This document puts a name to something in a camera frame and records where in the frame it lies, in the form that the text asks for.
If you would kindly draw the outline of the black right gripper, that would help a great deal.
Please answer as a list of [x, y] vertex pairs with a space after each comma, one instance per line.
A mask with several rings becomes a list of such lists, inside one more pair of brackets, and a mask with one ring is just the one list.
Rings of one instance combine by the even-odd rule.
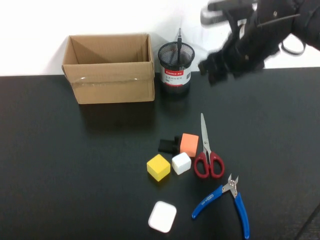
[[247, 20], [244, 35], [227, 50], [211, 52], [198, 64], [201, 75], [208, 73], [211, 86], [228, 79], [228, 74], [241, 75], [255, 70], [279, 50], [279, 44], [291, 33], [296, 0], [259, 0], [257, 9]]

